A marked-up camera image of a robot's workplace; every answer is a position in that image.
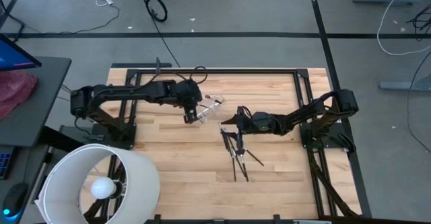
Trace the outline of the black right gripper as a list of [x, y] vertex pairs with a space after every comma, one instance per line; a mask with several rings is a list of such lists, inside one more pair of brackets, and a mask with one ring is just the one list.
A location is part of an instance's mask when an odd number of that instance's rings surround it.
[[266, 112], [251, 114], [246, 106], [239, 106], [237, 113], [221, 124], [236, 124], [244, 134], [271, 134], [279, 130], [279, 120], [274, 115]]

